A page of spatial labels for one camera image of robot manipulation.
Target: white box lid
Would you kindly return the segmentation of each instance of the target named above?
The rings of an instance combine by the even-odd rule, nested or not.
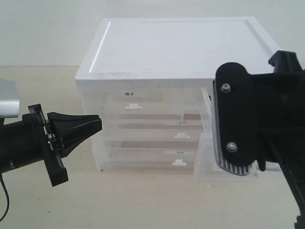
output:
[[[272,72],[268,60],[277,50],[253,17],[104,19],[75,79],[200,86],[226,62],[252,74]]]

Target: black cable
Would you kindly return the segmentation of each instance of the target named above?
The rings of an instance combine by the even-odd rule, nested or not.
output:
[[[5,213],[4,213],[3,216],[0,218],[0,222],[1,222],[1,221],[5,218],[6,214],[7,214],[8,211],[9,211],[9,208],[10,208],[10,197],[9,197],[8,191],[7,191],[7,189],[6,189],[6,187],[5,187],[5,184],[4,184],[4,181],[3,181],[2,172],[0,172],[0,182],[1,182],[1,184],[2,184],[3,191],[4,191],[4,193],[5,193],[6,201],[7,201]]]

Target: white wall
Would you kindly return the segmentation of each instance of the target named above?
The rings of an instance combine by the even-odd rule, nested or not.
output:
[[[0,66],[80,65],[102,18],[255,16],[305,61],[304,0],[0,0]]]

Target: beige table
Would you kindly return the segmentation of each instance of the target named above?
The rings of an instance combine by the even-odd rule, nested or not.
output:
[[[41,103],[45,114],[78,115],[77,69],[0,68],[0,78],[17,82],[21,114],[28,105]],[[0,228],[292,229],[298,214],[281,175],[259,184],[231,184],[197,182],[192,174],[153,169],[99,173],[90,141],[64,163],[70,180],[58,187],[51,187],[43,162],[3,175],[11,208]],[[0,214],[5,204],[1,190]]]

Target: white storage box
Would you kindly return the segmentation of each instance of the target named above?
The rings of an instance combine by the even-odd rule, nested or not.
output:
[[[193,169],[199,146],[197,159],[214,154],[200,139],[212,136],[217,68],[239,62],[271,72],[277,50],[254,18],[103,20],[75,77],[85,112],[102,118],[92,137],[98,169]]]

